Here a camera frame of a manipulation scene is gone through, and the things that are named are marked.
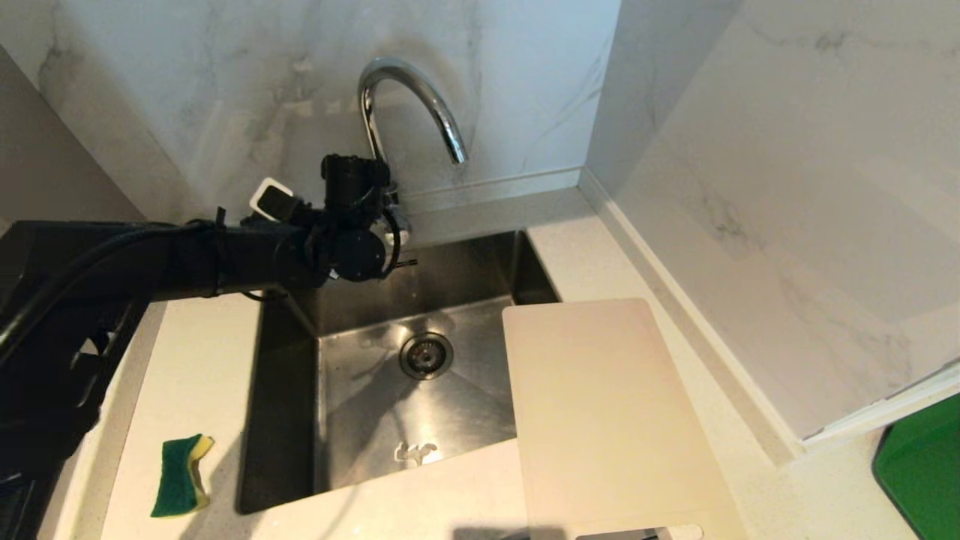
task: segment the green sponge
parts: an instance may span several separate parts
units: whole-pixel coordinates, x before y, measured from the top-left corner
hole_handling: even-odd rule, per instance
[[[197,464],[213,446],[213,439],[196,434],[163,443],[163,468],[156,492],[153,518],[181,516],[210,503],[200,484]]]

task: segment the sink drain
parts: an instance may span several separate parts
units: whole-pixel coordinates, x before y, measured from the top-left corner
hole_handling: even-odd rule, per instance
[[[400,349],[400,368],[403,373],[419,380],[439,377],[453,361],[453,346],[438,333],[418,333]]]

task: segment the sink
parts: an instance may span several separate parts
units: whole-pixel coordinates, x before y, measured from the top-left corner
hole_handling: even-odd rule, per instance
[[[265,303],[238,510],[516,437],[500,313],[558,302],[524,232],[403,254],[382,282]]]

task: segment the marble backsplash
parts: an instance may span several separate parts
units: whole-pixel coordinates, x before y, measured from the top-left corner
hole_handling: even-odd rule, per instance
[[[798,436],[960,356],[958,28],[624,0],[588,170]]]
[[[370,152],[356,85],[376,56],[429,76],[470,161],[385,82],[401,195],[578,167],[618,0],[0,0],[0,45],[155,220],[233,220],[265,176],[323,199],[325,154]]]

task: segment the baseboard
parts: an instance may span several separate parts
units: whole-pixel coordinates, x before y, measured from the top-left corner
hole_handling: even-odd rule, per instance
[[[409,215],[415,215],[575,187],[579,180],[580,167],[575,167],[413,193],[404,195],[400,205]]]
[[[707,318],[686,296],[607,190],[584,167],[578,187],[674,323],[706,364],[737,412],[775,463],[793,461],[804,445],[786,425]]]

